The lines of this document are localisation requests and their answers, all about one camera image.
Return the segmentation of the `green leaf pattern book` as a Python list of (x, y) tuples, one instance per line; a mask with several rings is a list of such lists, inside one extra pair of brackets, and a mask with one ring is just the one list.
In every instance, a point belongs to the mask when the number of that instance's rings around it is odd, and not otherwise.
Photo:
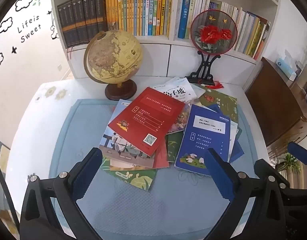
[(138, 189), (149, 191), (154, 179), (156, 178), (157, 170), (132, 170), (132, 171), (111, 171), (109, 162), (104, 162), (100, 169), (111, 176), (132, 185)]

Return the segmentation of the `tissue box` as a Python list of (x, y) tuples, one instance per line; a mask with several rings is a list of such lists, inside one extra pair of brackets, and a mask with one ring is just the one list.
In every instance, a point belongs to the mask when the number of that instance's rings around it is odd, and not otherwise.
[(303, 65), (289, 54), (284, 58), (278, 58), (276, 65), (290, 81), (294, 81), (303, 70)]

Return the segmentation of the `antique yellow globe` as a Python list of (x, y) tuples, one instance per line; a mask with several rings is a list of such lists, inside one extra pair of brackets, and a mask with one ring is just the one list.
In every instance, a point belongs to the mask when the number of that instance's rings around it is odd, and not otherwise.
[(108, 99), (128, 100), (137, 91), (131, 78), (139, 71), (142, 59), (142, 46), (134, 35), (123, 30), (101, 31), (87, 45), (84, 69), (91, 80), (106, 85)]

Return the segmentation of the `dark hardcover book set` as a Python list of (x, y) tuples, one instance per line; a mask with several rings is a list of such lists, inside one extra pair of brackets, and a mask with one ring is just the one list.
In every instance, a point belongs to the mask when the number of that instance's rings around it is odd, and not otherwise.
[(65, 48), (88, 44), (101, 31), (108, 31), (105, 0), (69, 0), (57, 6)]

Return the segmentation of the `red flower round fan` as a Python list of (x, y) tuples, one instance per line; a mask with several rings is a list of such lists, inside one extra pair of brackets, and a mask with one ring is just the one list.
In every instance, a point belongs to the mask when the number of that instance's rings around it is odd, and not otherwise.
[(192, 21), (190, 38), (204, 54), (221, 55), (230, 51), (237, 40), (237, 26), (225, 12), (210, 9), (199, 13)]

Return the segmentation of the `yellow orange book row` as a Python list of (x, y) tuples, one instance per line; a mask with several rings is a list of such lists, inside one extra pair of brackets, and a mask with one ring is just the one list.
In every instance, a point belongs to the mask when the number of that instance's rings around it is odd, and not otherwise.
[(172, 0), (105, 0), (109, 30), (170, 37)]

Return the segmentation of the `dark green insect book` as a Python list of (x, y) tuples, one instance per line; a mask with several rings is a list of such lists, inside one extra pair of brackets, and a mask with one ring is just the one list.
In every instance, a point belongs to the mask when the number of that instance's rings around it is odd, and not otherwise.
[(165, 136), (168, 162), (170, 163), (175, 162), (179, 152), (179, 148), (181, 146), (182, 138), (183, 138), (183, 131), (167, 134)]

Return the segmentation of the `blue book with sheep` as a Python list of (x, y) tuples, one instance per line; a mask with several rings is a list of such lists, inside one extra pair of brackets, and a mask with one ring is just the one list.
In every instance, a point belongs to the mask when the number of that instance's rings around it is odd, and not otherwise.
[(223, 161), (228, 161), (231, 120), (210, 109), (192, 105), (183, 134), (175, 167), (204, 176), (210, 175), (212, 148)]

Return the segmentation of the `olive green book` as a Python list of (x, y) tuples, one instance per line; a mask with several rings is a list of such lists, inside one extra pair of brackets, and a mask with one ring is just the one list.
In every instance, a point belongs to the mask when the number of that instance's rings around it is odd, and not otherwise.
[(233, 122), (239, 123), (237, 98), (210, 88), (201, 88), (194, 85), (192, 85), (192, 88), (203, 106), (222, 113), (231, 118)]

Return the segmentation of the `red cover book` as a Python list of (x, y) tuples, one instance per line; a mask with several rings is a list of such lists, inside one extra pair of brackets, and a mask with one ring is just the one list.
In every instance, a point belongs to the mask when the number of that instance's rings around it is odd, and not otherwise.
[(108, 126), (135, 148), (152, 156), (184, 106), (183, 102), (148, 87)]

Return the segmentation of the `illustrated scholar cover book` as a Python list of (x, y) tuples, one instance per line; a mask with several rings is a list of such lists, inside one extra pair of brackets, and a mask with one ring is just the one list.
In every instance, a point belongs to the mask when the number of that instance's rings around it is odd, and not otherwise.
[(137, 149), (109, 126), (106, 127), (99, 148), (103, 156), (132, 165), (153, 168), (154, 158)]

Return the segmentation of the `potted green plant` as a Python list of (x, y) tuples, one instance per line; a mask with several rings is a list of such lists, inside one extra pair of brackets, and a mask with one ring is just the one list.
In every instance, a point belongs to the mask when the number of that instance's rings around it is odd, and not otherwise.
[(282, 174), (285, 178), (294, 174), (300, 174), (300, 162), (299, 160), (286, 152), (276, 158), (275, 169)]

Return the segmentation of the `brown wooden cabinet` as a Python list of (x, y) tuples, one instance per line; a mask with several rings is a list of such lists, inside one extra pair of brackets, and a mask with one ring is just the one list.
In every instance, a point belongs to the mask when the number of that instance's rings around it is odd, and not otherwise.
[(290, 81), (271, 60), (260, 60), (260, 71), (246, 91), (267, 147), (307, 138), (307, 102), (296, 81)]

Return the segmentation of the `black fan stand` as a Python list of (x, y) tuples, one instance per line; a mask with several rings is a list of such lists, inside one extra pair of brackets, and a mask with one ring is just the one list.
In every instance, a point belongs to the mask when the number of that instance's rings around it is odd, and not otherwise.
[(189, 76), (186, 76), (185, 78), (190, 83), (195, 84), (204, 84), (204, 85), (211, 85), (214, 86), (214, 78), (211, 74), (211, 66), (214, 63), (215, 60), (220, 59), (220, 55), (214, 55), (211, 57), (211, 55), (207, 55), (207, 57), (204, 56), (203, 52), (198, 50), (197, 54), (201, 56), (201, 63), (198, 67), (198, 69), (194, 72), (191, 72)]

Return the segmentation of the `white calligraphy title book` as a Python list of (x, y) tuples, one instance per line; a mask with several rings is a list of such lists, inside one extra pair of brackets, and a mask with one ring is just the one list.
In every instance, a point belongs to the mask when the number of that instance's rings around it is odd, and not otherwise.
[(198, 99), (205, 93), (203, 88), (190, 83), (185, 77), (174, 77), (162, 85), (151, 86), (151, 88), (181, 102)]

